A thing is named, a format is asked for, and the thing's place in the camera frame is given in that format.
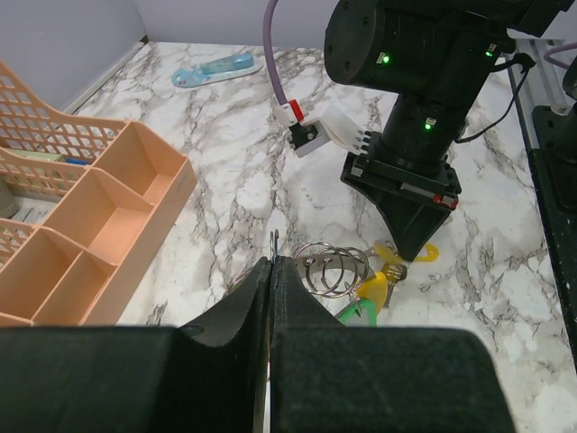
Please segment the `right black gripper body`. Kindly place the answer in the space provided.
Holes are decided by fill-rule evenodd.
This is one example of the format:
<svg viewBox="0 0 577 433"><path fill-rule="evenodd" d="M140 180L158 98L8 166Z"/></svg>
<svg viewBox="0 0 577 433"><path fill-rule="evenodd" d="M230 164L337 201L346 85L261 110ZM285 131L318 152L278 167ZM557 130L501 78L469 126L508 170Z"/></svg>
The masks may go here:
<svg viewBox="0 0 577 433"><path fill-rule="evenodd" d="M457 208L462 188L456 171L447 161L433 165L432 170L380 161L373 150L380 144L379 133L360 131L356 140L359 152L347 154L341 174L343 183L367 197L386 192L437 210Z"/></svg>

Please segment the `metal keyring with yellow grip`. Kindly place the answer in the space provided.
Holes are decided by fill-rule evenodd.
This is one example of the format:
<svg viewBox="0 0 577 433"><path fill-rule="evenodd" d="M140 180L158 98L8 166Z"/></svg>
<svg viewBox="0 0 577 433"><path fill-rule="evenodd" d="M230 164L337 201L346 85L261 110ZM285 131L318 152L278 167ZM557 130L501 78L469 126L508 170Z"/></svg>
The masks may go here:
<svg viewBox="0 0 577 433"><path fill-rule="evenodd" d="M292 258L308 293L326 299L348 297L353 302L360 300L357 290L377 277L369 263L374 254L373 249L364 252L317 241L299 247Z"/></svg>

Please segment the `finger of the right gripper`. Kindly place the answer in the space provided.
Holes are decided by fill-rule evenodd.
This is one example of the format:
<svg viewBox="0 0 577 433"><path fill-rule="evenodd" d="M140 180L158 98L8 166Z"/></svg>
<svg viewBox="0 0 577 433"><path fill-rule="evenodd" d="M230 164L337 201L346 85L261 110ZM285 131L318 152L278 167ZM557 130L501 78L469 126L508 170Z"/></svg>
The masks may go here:
<svg viewBox="0 0 577 433"><path fill-rule="evenodd" d="M367 197L379 210L401 258L408 262L417 258L453 212L432 197L403 190L368 187Z"/></svg>

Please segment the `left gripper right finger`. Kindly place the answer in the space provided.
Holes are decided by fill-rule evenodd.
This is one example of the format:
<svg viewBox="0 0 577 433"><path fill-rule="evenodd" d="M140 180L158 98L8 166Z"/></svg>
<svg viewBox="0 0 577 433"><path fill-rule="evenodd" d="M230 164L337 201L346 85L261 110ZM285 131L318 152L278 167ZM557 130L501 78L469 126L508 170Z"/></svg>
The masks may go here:
<svg viewBox="0 0 577 433"><path fill-rule="evenodd" d="M443 327L347 327L306 290L296 263L271 275L274 432L510 432L486 346Z"/></svg>

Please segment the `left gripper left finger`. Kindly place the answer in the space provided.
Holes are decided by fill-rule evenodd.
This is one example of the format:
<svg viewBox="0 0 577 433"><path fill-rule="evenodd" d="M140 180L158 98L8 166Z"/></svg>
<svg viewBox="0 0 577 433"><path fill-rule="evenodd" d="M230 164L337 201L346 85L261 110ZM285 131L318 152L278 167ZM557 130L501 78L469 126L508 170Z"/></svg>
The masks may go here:
<svg viewBox="0 0 577 433"><path fill-rule="evenodd" d="M9 327L4 432L260 432L272 265L181 327Z"/></svg>

